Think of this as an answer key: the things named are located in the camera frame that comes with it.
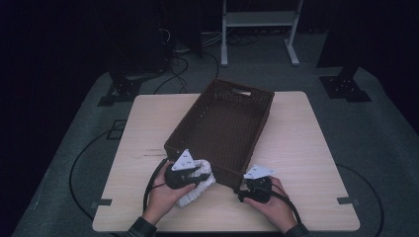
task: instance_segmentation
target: sleeve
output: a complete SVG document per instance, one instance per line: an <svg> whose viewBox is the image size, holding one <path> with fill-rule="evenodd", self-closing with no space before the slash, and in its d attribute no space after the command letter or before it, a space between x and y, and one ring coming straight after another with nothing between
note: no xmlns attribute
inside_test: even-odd
<svg viewBox="0 0 419 237"><path fill-rule="evenodd" d="M152 237L157 228L140 217L128 230L126 237Z"/></svg>
<svg viewBox="0 0 419 237"><path fill-rule="evenodd" d="M307 228L305 228L304 224L298 224L287 231L284 237L311 237L311 234Z"/></svg>

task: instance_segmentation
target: black controller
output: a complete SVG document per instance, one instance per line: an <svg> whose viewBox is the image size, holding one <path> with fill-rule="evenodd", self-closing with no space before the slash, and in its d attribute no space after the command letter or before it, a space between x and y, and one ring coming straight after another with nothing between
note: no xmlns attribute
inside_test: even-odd
<svg viewBox="0 0 419 237"><path fill-rule="evenodd" d="M189 177L191 173L197 171L200 167L180 171L173 171L172 167L173 164L170 164L164 173L166 185L172 190L184 188L189 184L195 184L197 187L201 181L207 180L210 176L210 174L201 174L197 177Z"/></svg>
<svg viewBox="0 0 419 237"><path fill-rule="evenodd" d="M266 203L271 198L269 191L272 190L272 181L269 177L256 180L246 180L248 191L238 191L238 199L243 202L244 198L252 198L260 203Z"/></svg>

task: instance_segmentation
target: black backdrop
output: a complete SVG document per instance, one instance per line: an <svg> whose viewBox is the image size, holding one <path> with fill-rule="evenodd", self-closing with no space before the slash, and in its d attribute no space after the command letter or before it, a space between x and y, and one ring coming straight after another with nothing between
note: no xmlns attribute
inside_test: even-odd
<svg viewBox="0 0 419 237"><path fill-rule="evenodd" d="M340 0L319 67L370 71L419 134L419 2Z"/></svg>

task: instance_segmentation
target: wicker basket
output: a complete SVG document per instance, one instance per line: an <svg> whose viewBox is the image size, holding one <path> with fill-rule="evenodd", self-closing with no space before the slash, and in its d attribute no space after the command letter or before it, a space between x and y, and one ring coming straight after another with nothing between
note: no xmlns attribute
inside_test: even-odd
<svg viewBox="0 0 419 237"><path fill-rule="evenodd" d="M212 80L166 141L169 159L189 149L194 159L211 163L217 183L238 190L274 95Z"/></svg>

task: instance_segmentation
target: human hand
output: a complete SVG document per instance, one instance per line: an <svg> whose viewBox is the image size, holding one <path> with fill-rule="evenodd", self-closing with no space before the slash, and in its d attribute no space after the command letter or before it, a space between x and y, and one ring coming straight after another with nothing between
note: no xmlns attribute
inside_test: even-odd
<svg viewBox="0 0 419 237"><path fill-rule="evenodd" d="M272 181L272 191L287 197L288 195L285 193L281 181L274 177L269 178ZM266 203L260 203L252 198L245 197L244 202L250 204L264 214L269 222L276 226L282 233L286 233L296 226L293 211L285 202L277 197L271 197Z"/></svg>
<svg viewBox="0 0 419 237"><path fill-rule="evenodd" d="M147 209L142 215L143 219L153 225L172 209L178 199L195 188L195 184L190 184L184 188L172 190L164 185L166 183L164 173L169 164L169 162L166 162L157 174L153 183L155 188L150 192Z"/></svg>

